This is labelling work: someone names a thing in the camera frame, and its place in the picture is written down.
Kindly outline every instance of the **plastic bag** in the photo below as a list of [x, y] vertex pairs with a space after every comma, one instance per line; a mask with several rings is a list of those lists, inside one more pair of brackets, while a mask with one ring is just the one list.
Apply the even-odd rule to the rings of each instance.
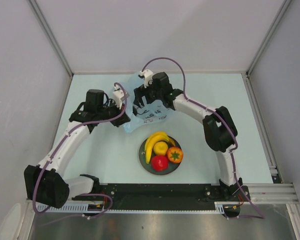
[[[139, 73], [136, 72], [129, 80], [121, 82], [122, 86], [129, 94], [125, 113], [131, 121], [122, 125], [126, 133], [131, 133], [133, 130], [143, 125], [164, 121], [173, 113], [173, 110], [166, 108], [161, 100], [155, 100], [153, 103], [147, 104], [146, 98], [143, 97], [144, 107], [139, 108], [133, 104], [135, 100], [134, 89], [140, 87], [144, 83], [143, 79], [141, 79], [138, 74]], [[133, 114], [133, 107], [136, 108], [136, 115]]]

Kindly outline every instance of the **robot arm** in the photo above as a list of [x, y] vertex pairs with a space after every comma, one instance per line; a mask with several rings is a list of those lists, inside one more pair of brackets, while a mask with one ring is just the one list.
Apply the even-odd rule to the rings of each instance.
[[[200, 122], [204, 128], [207, 144], [211, 149], [216, 151], [221, 174], [220, 184], [229, 188], [235, 186], [236, 181], [234, 179], [232, 159], [229, 153], [229, 150], [234, 147], [234, 141], [219, 119], [206, 109], [188, 101], [182, 90], [173, 89], [165, 72], [153, 74], [150, 70], [145, 70], [140, 73], [139, 77], [144, 80], [144, 83], [134, 89], [135, 99], [133, 104], [142, 108], [145, 105], [143, 97], [145, 97], [148, 104], [151, 104], [155, 100], [161, 100], [166, 108], [183, 112]], [[45, 169], [39, 183], [36, 195], [37, 202], [55, 208], [61, 208], [67, 199], [80, 194], [98, 192], [97, 189], [94, 189], [99, 185], [99, 179], [97, 177], [83, 174], [77, 178], [67, 180], [67, 183], [62, 177], [70, 159], [80, 144], [90, 135], [94, 127], [98, 125], [82, 125], [82, 123], [108, 120], [120, 114], [123, 106], [124, 92], [116, 88], [113, 95], [113, 102], [104, 105], [105, 93], [103, 91], [89, 90], [87, 92], [86, 101], [82, 102], [71, 115], [69, 119], [70, 123], [56, 145], [57, 147], [54, 147], [37, 166], [29, 165], [25, 169], [24, 178], [27, 197], [29, 199], [33, 198], [35, 184], [42, 170], [42, 166], [51, 160], [53, 153], [55, 153], [53, 160]], [[238, 134], [227, 108], [222, 106], [209, 109], [216, 111], [223, 118], [235, 136]], [[129, 121], [130, 118], [126, 114], [123, 114], [120, 118], [111, 121], [111, 123], [119, 127]]]

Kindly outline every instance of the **banana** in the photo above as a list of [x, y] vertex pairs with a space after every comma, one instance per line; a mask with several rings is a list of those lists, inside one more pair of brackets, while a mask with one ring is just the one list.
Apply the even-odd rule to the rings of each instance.
[[153, 136], [149, 140], [149, 142], [147, 144], [147, 147], [146, 147], [146, 150], [145, 150], [145, 162], [147, 164], [150, 163], [151, 155], [152, 155], [152, 149], [154, 148], [154, 145], [157, 142], [161, 142], [161, 141], [165, 141], [167, 143], [172, 144], [173, 146], [176, 146], [175, 141], [173, 141], [170, 137], [168, 137], [167, 134], [158, 134], [158, 135]]
[[148, 137], [148, 139], [145, 141], [144, 151], [146, 151], [149, 141], [150, 141], [154, 136], [157, 136], [157, 135], [165, 135], [165, 136], [168, 137], [168, 135], [167, 135], [164, 131], [157, 131], [157, 132], [151, 134], [150, 137]]

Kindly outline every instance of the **black plate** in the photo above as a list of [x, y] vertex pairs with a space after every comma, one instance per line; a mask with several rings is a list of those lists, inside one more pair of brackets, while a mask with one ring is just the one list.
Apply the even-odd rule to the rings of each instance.
[[[181, 149], [181, 146], [177, 142], [177, 140], [175, 140], [171, 136], [169, 136], [169, 138], [173, 139], [174, 143], [175, 143], [175, 146]], [[167, 174], [170, 174], [173, 171], [175, 171], [179, 167], [179, 165], [182, 163], [182, 162], [180, 162], [180, 163], [172, 163], [172, 162], [169, 161], [168, 167], [165, 170], [163, 170], [163, 171], [155, 171], [154, 168], [151, 165], [151, 161], [150, 161], [149, 164], [146, 163], [146, 153], [145, 153], [145, 144], [146, 144], [146, 141], [147, 141], [147, 139], [144, 140], [143, 143], [141, 144], [141, 146], [139, 148], [138, 156], [139, 156], [139, 160], [140, 160], [141, 165], [149, 173], [152, 173], [152, 174], [155, 174], [155, 175], [167, 175]], [[167, 143], [167, 144], [168, 144], [169, 148], [173, 147], [172, 144], [170, 144], [170, 143]], [[154, 153], [154, 151], [152, 151], [151, 158], [154, 157], [154, 156], [155, 156], [155, 153]]]

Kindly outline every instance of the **white wall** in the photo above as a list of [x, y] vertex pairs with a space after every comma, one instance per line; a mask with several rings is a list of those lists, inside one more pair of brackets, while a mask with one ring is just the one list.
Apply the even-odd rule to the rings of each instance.
[[70, 84], [26, 0], [0, 0], [0, 224], [26, 199], [24, 169], [48, 152]]
[[285, 182], [300, 201], [300, 0], [252, 73], [252, 86]]
[[74, 73], [245, 71], [283, 1], [37, 0]]

